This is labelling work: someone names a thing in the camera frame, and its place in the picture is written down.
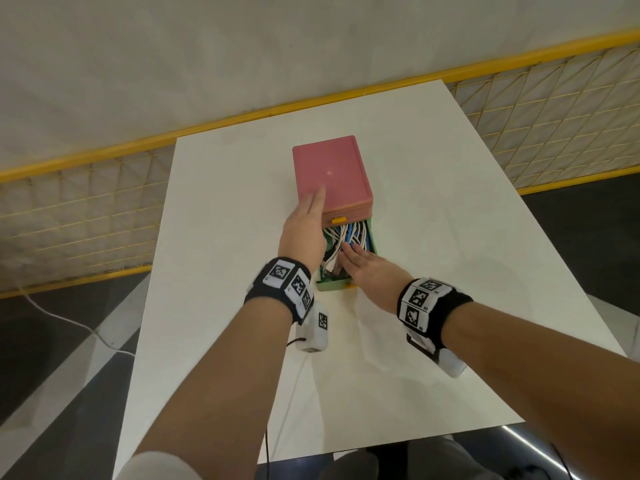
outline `pink box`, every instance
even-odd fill
[[[371,217],[373,194],[355,136],[294,146],[293,167],[298,200],[324,184],[323,227]]]

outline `metal grid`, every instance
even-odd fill
[[[517,188],[640,165],[638,44],[448,86]]]
[[[0,186],[0,290],[151,263],[172,160],[173,145]]]
[[[640,45],[449,84],[518,188],[640,165]],[[0,291],[153,261],[173,145],[0,185]]]

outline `finger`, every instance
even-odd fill
[[[338,262],[342,265],[342,267],[346,270],[350,277],[353,277],[353,275],[360,269],[354,263],[349,261],[349,258],[345,256],[342,251],[340,251],[340,253],[338,254]]]
[[[313,194],[305,195],[299,202],[298,206],[291,213],[291,215],[307,214],[309,212],[309,207],[311,206],[311,202],[313,201],[313,199]]]
[[[323,185],[316,191],[314,195],[314,201],[311,202],[311,206],[309,207],[309,214],[313,214],[314,216],[317,216],[317,217],[322,217],[325,195],[326,195],[326,190],[324,189],[324,185]]]
[[[371,259],[373,256],[375,256],[375,254],[362,249],[362,246],[359,245],[357,242],[354,242],[351,247],[353,248],[354,251],[356,251],[357,255],[364,257],[364,259]]]
[[[348,245],[346,242],[342,243],[342,252],[345,254],[345,256],[347,256],[349,261],[351,261],[358,267],[364,266],[367,263],[367,260],[364,259],[359,254],[356,254],[356,252],[353,249],[351,249],[351,246]]]

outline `pink lid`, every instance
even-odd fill
[[[371,205],[373,195],[355,136],[293,147],[298,200],[326,188],[324,213]]]

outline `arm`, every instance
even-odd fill
[[[324,190],[302,201],[278,249],[312,273],[326,246],[323,205]],[[171,453],[204,480],[252,479],[291,323],[288,307],[276,299],[249,300],[171,396],[136,454]]]
[[[339,259],[377,306],[396,314],[409,273],[357,244],[343,246]],[[580,468],[597,478],[636,475],[640,364],[478,303],[453,310],[441,337]]]

